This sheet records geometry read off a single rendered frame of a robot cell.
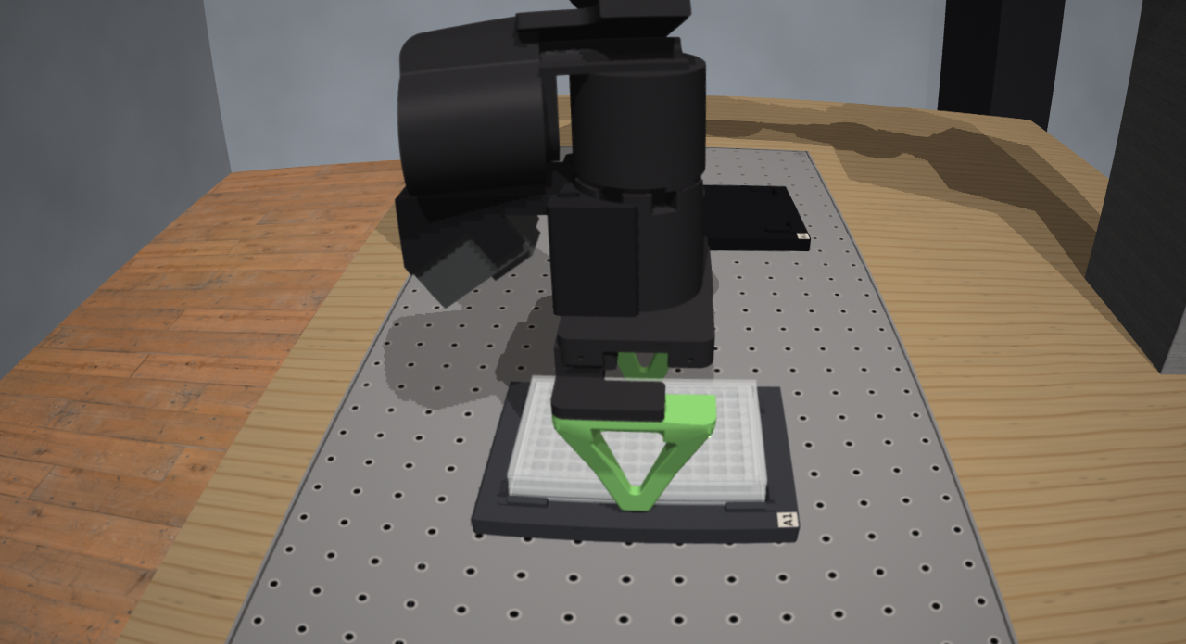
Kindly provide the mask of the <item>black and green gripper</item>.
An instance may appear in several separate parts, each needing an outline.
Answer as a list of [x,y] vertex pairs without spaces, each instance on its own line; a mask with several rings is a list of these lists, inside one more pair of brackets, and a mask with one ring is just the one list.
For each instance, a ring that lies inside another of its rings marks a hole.
[[[652,205],[650,189],[626,189],[638,206],[638,315],[561,315],[554,344],[551,427],[587,463],[623,511],[650,511],[680,468],[714,433],[715,395],[665,394],[669,366],[714,362],[714,283],[704,237],[701,178]],[[636,353],[653,353],[640,366]],[[648,478],[631,486],[601,432],[658,433],[665,444]]]

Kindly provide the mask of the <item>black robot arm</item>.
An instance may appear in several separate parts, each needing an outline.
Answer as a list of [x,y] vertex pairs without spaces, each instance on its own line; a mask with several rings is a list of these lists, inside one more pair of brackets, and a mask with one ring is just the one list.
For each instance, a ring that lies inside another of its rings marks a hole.
[[[401,47],[398,238],[404,269],[444,308],[530,259],[548,216],[551,313],[638,315],[638,206],[621,195],[650,189],[665,204],[706,171],[706,60],[667,37],[690,0],[569,2]],[[551,162],[560,75],[573,153]],[[608,185],[611,202],[574,178]]]

